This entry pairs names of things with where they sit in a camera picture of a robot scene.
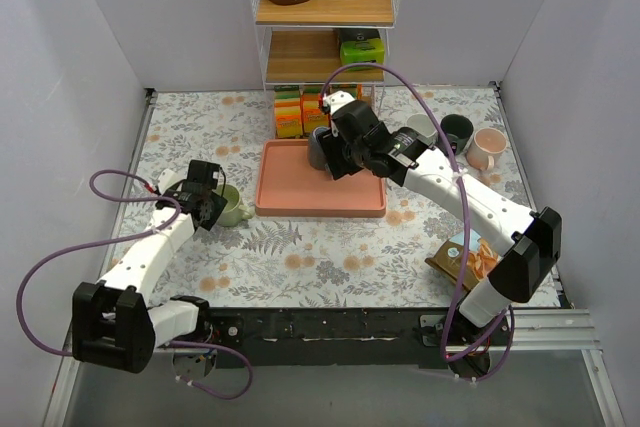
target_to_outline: white mug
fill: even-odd
[[[233,185],[224,186],[224,195],[222,194],[222,186],[219,185],[216,194],[227,199],[227,205],[224,206],[224,210],[216,222],[217,225],[235,227],[243,220],[249,220],[255,215],[249,207],[242,203],[240,192]]]
[[[507,148],[507,136],[498,129],[486,127],[476,131],[467,151],[467,162],[478,170],[491,170]]]
[[[438,131],[427,114],[412,115],[407,120],[407,127],[412,128],[424,137],[423,140],[425,140],[428,145],[433,145],[436,143],[436,140],[438,140]]]

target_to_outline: floral tablecloth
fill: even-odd
[[[476,128],[504,131],[489,88],[419,91],[439,118],[460,113]],[[380,102],[390,130],[421,111],[403,88],[387,88]],[[165,168],[186,174],[191,159],[217,162],[252,206],[263,144],[272,136],[270,108],[262,91],[160,94],[137,173],[153,180]],[[505,197],[528,202],[510,147],[481,180]],[[390,181],[387,203],[382,219],[255,217],[236,228],[200,230],[161,276],[151,302],[189,294],[225,307],[448,306],[451,281],[424,260],[462,224]],[[121,235],[142,231],[152,208],[129,205]],[[126,248],[118,246],[112,265]],[[528,305],[559,305],[550,276]]]

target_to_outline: tray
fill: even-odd
[[[340,180],[307,161],[307,140],[264,144],[256,189],[256,214],[275,217],[384,217],[383,179],[367,171]]]

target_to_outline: light green mug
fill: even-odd
[[[221,185],[216,189],[216,194],[222,195]],[[222,227],[235,227],[243,220],[249,220],[255,215],[252,209],[242,203],[240,192],[233,185],[227,184],[222,196],[227,199],[227,205],[224,206],[216,224]]]

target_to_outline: shelf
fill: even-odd
[[[266,82],[322,83],[341,65],[333,31],[275,31],[271,37]],[[343,72],[335,82],[384,82],[384,72],[378,69]]]
[[[393,27],[392,0],[310,0],[276,5],[260,0],[256,23],[261,25]]]

